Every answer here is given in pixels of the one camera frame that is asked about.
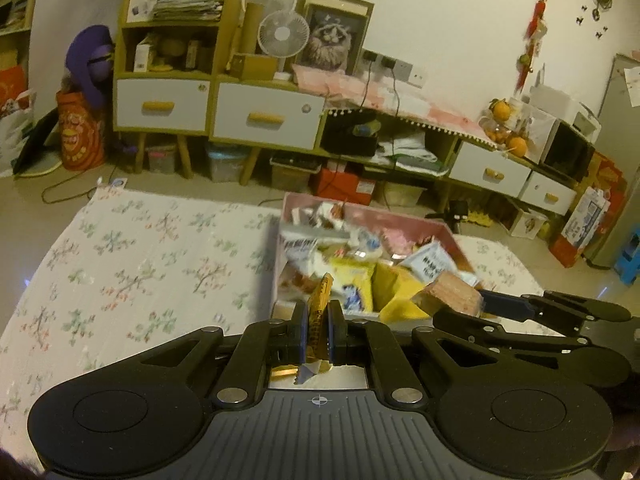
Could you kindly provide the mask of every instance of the refrigerator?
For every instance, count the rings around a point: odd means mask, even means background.
[[[640,224],[640,106],[632,107],[626,88],[625,68],[640,62],[618,54],[598,120],[602,131],[595,144],[597,151],[609,157],[628,182],[626,203],[618,220],[605,235],[595,238],[584,251],[591,265],[612,267]]]

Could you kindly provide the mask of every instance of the cabinet leg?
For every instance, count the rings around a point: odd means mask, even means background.
[[[135,173],[142,173],[142,165],[145,163],[145,141],[146,132],[138,134],[138,152],[136,153]]]
[[[187,147],[187,137],[178,135],[178,150],[180,151],[180,160],[182,161],[182,170],[185,178],[193,178],[191,171],[191,159],[189,157],[189,148]]]
[[[440,201],[438,202],[438,213],[444,213],[447,208],[447,204],[449,203],[449,197],[451,196],[451,186],[450,182],[446,182],[444,186],[442,186],[442,195],[440,196]]]
[[[249,183],[251,174],[254,172],[255,163],[258,162],[258,156],[260,155],[260,148],[251,148],[251,153],[247,157],[242,168],[240,175],[240,186],[246,186]]]

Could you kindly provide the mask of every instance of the pink box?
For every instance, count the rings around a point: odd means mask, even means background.
[[[316,196],[300,193],[287,193],[284,197],[282,204],[282,215],[280,221],[291,222],[291,210],[297,207],[315,207],[322,202],[334,202],[335,200],[328,200],[325,198],[318,198]],[[459,270],[466,270],[467,272],[475,273],[474,268],[466,259],[465,254],[460,249],[460,246],[456,243],[456,239],[451,232],[451,229],[444,223],[435,220],[427,220],[424,218],[418,218],[415,216],[403,215],[399,213],[391,213],[382,209],[375,209],[370,206],[345,203],[344,204],[344,219],[352,224],[361,225],[366,227],[372,232],[378,232],[381,228],[393,228],[404,231],[404,235],[409,240],[423,240],[429,236],[435,236],[447,253],[453,258]],[[288,308],[277,308],[276,312],[276,300],[278,295],[278,280],[282,273],[282,269],[287,263],[287,259],[282,251],[282,245],[278,240],[278,247],[276,250],[276,262],[274,268],[273,277],[273,317],[281,319],[289,319],[291,311]],[[357,317],[377,317],[377,313],[367,314],[360,312]]]

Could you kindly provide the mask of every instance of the white wall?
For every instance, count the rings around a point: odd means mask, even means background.
[[[524,53],[523,34],[536,0],[367,1],[376,7],[364,47],[424,66],[426,94],[473,118],[492,98],[513,94],[516,60]],[[640,0],[614,0],[599,24],[585,13],[578,27],[582,5],[591,9],[593,2],[548,1],[542,59],[546,83],[597,113],[614,54],[640,48]],[[596,25],[609,27],[599,41]]]
[[[122,0],[36,0],[29,50],[29,83],[37,93],[39,119],[56,107],[66,51],[89,25],[116,30]]]

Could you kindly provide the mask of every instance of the desk fan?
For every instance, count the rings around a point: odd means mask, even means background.
[[[304,17],[290,10],[272,12],[262,20],[258,31],[258,44],[265,54],[280,60],[274,79],[291,78],[291,74],[284,72],[284,63],[287,57],[296,56],[306,47],[309,33],[309,26]]]

